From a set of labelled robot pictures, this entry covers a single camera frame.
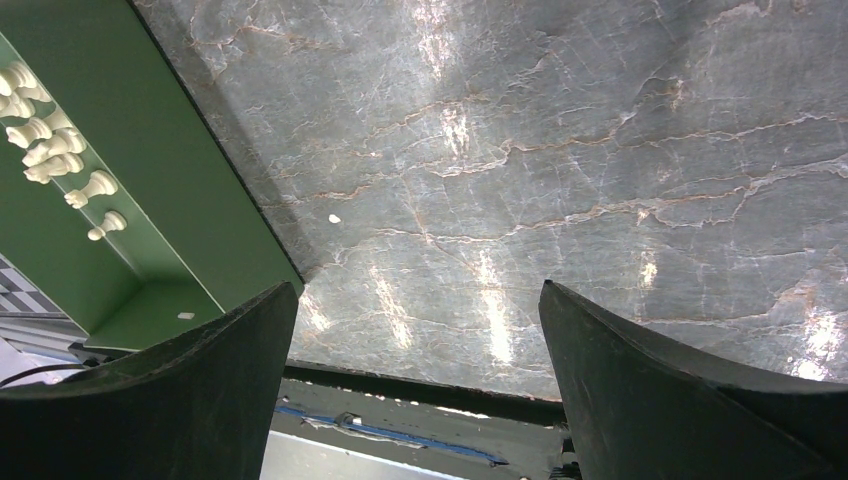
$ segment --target chess piece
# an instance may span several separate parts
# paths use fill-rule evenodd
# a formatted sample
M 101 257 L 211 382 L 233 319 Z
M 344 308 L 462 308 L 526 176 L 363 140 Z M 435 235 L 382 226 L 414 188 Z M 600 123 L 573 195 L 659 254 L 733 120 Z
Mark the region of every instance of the chess piece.
M 21 148 L 29 148 L 32 142 L 40 138 L 50 138 L 53 132 L 63 128 L 72 128 L 70 119 L 60 108 L 56 108 L 50 115 L 44 118 L 32 117 L 20 127 L 6 127 L 6 135 L 9 143 Z
M 0 68 L 0 95 L 9 96 L 16 88 L 35 88 L 38 80 L 21 62 L 14 61 L 7 68 Z
M 82 160 L 73 153 L 63 153 L 24 170 L 27 180 L 41 184 L 50 183 L 50 177 L 61 177 L 68 173 L 79 173 L 83 167 Z
M 88 231 L 88 239 L 98 241 L 109 232 L 121 231 L 127 228 L 127 220 L 118 212 L 108 211 L 103 217 L 103 223 Z
M 22 161 L 27 167 L 34 167 L 54 155 L 80 153 L 85 147 L 85 140 L 77 130 L 65 128 L 54 132 L 52 137 L 31 148 Z
M 0 95 L 0 118 L 29 118 L 33 115 L 35 115 L 35 107 L 32 106 L 32 102 L 29 100 L 19 97 L 14 92 L 5 97 Z
M 41 84 L 36 83 L 34 87 L 19 87 L 15 89 L 15 93 L 17 93 L 21 98 L 28 98 L 30 100 L 36 100 L 38 102 L 50 102 L 53 101 L 50 98 L 50 94 L 47 93 L 47 90 L 41 86 Z
M 113 195 L 118 191 L 118 182 L 103 170 L 91 174 L 91 180 L 82 190 L 71 190 L 65 194 L 68 205 L 80 209 L 88 205 L 88 200 L 97 195 Z

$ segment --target gray marble surface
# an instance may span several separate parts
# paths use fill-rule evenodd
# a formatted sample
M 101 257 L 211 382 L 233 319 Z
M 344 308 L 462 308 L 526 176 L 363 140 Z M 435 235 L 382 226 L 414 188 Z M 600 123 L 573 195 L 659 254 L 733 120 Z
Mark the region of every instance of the gray marble surface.
M 137 3 L 309 282 L 293 358 L 558 398 L 551 278 L 848 380 L 846 2 Z

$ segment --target black cable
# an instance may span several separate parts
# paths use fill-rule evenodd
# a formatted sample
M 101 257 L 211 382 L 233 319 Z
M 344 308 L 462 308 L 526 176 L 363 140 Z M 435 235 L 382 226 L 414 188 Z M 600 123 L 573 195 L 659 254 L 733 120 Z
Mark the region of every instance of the black cable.
M 23 371 L 23 372 L 21 372 L 17 375 L 12 375 L 11 377 L 3 380 L 2 382 L 0 382 L 0 388 L 3 388 L 6 385 L 8 385 L 8 384 L 10 384 L 14 381 L 20 380 L 24 377 L 28 377 L 30 375 L 35 375 L 36 373 L 52 372 L 54 370 L 72 370 L 72 369 L 73 370 L 83 370 L 85 368 L 88 368 L 88 367 L 86 367 L 85 365 L 80 365 L 79 363 L 67 363 L 67 364 L 62 364 L 62 365 L 44 365 L 44 366 L 41 366 L 41 367 L 35 367 L 35 368 L 31 368 L 29 370 Z

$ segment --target white chess piece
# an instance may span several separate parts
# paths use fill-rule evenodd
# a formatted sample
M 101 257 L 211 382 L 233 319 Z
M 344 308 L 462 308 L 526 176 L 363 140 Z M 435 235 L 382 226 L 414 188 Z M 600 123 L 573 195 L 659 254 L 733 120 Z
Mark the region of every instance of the white chess piece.
M 85 150 L 85 140 L 73 128 L 66 128 L 53 133 L 49 139 L 31 148 L 22 162 L 27 167 L 34 167 L 48 158 L 63 153 L 80 153 Z
M 127 220 L 118 212 L 110 210 L 103 217 L 103 223 L 88 231 L 88 239 L 98 241 L 109 232 L 121 231 L 127 228 Z
M 79 173 L 85 164 L 73 153 L 63 153 L 24 170 L 27 180 L 41 184 L 50 183 L 50 177 L 61 177 L 69 173 Z
M 41 86 L 41 84 L 36 83 L 34 87 L 18 87 L 15 89 L 15 93 L 20 95 L 21 98 L 28 98 L 30 100 L 36 100 L 39 102 L 51 102 L 53 101 L 50 98 L 50 94 L 47 93 L 47 90 Z
M 56 108 L 53 113 L 44 118 L 30 118 L 26 125 L 6 127 L 6 135 L 9 137 L 9 143 L 28 148 L 32 142 L 40 138 L 52 137 L 55 130 L 72 127 L 71 120 L 65 112 L 61 108 Z
M 16 93 L 12 92 L 9 96 L 0 95 L 0 102 L 5 102 L 9 99 L 6 106 L 0 106 L 0 118 L 6 117 L 20 117 L 20 118 L 29 118 L 35 115 L 35 107 L 32 106 L 32 102 L 25 98 L 19 97 Z
M 35 88 L 38 80 L 29 68 L 21 62 L 14 61 L 7 68 L 0 68 L 0 95 L 10 95 L 16 88 Z
M 91 180 L 82 190 L 71 190 L 65 194 L 68 205 L 80 209 L 88 205 L 88 200 L 97 195 L 113 195 L 118 191 L 118 182 L 103 170 L 97 170 L 91 174 Z

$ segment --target checkered pattern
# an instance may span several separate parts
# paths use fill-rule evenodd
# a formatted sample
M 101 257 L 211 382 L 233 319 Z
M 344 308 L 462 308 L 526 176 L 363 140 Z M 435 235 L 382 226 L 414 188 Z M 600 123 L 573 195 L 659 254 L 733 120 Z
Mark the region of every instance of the checkered pattern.
M 0 314 L 59 312 L 56 305 L 0 255 Z

